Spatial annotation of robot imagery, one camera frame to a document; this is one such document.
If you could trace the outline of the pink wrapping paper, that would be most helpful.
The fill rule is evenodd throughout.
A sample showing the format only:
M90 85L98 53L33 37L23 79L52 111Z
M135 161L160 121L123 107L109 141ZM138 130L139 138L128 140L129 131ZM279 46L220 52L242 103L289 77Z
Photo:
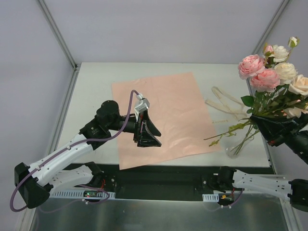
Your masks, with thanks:
M128 109L131 90L150 103L149 118L161 132L161 147L140 148L131 134L117 138L120 169L161 163L194 154L217 152L210 137L216 135L208 109L192 73L140 78L112 84L120 113Z

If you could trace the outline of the artificial rose bouquet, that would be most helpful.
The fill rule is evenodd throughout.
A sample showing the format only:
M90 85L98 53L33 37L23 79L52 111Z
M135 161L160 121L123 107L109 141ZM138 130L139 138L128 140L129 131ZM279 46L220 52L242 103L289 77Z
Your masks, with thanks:
M290 84L278 85L272 89L266 89L266 86L261 85L257 77L254 77L250 83L258 84L255 95L263 93L266 96L265 113L261 114L261 116L268 118L293 118L300 117L301 113L308 112L307 77L297 75Z

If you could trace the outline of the pink rose stem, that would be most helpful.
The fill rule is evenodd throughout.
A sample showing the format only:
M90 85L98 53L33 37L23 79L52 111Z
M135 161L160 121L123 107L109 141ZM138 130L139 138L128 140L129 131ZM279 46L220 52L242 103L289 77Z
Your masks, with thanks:
M265 58L258 54L249 55L239 63L238 65L239 76L243 80L247 80L252 90L256 92L258 84L251 84L250 81L257 77L261 82L261 85L265 85L267 88L274 88L280 85L280 78L276 72L271 68L265 67Z

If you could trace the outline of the cream white rose stem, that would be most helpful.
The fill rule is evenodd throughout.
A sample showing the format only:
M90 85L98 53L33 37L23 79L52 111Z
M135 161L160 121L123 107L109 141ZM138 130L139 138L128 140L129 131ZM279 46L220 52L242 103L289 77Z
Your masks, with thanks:
M288 62L293 49L299 44L298 37L290 37L288 47L279 45L269 45L265 43L263 56L265 67L273 69L280 78L280 85L290 84L292 79L297 76L298 71L295 66Z

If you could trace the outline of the cream ribbon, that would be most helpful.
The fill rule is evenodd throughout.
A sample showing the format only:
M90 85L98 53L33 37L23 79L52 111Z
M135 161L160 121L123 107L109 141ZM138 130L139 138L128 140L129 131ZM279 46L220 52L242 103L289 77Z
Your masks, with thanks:
M221 118L231 122L245 122L248 120L248 114L245 111L245 105L243 102L233 97L226 91L218 87L212 87L211 91L216 101L209 98L205 99L205 104L212 109L215 109Z

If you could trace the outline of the peach rose stem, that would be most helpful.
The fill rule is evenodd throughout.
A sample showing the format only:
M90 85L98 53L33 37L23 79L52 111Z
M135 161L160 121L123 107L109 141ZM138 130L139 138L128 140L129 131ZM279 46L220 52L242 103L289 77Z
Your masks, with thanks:
M258 115L265 113L266 108L266 96L261 94L256 94L255 96L246 95L241 97L242 103L249 107L247 112L252 115Z

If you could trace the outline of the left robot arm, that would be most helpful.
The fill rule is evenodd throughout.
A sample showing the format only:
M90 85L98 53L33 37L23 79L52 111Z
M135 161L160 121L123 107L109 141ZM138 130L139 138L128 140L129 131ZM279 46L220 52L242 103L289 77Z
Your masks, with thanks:
M32 209L42 205L52 193L63 190L66 186L99 186L103 173L94 162L85 163L74 170L67 171L65 168L112 140L112 130L117 134L132 133L133 141L138 147L160 147L162 144L157 137L161 133L149 118L149 107L149 101L142 98L136 102L133 114L121 116L117 102L103 102L94 119L65 146L30 165L20 163L14 168L13 194L19 193L26 208Z

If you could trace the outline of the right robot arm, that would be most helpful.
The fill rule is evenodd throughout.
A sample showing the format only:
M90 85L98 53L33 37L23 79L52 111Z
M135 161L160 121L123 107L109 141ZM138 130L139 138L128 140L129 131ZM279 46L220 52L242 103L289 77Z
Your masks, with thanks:
M286 144L301 160L308 162L308 115L294 118L250 116L270 146ZM248 174L232 167L221 167L217 176L207 181L209 187L223 192L247 189L283 199L297 210L308 211L308 181L283 180Z

